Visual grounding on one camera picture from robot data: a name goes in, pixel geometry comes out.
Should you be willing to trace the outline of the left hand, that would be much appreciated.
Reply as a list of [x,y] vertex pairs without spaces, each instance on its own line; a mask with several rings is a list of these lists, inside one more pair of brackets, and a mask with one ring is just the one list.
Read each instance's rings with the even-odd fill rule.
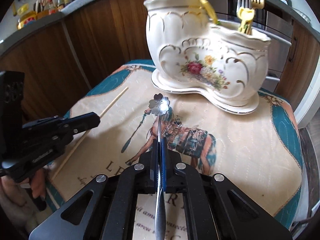
[[[22,181],[22,184],[28,183],[30,185],[33,198],[41,197],[44,199],[46,197],[46,170],[41,168],[35,172],[31,181],[29,178]],[[22,206],[25,202],[24,197],[20,193],[17,184],[9,177],[4,176],[1,178],[1,186],[4,194],[15,204]]]

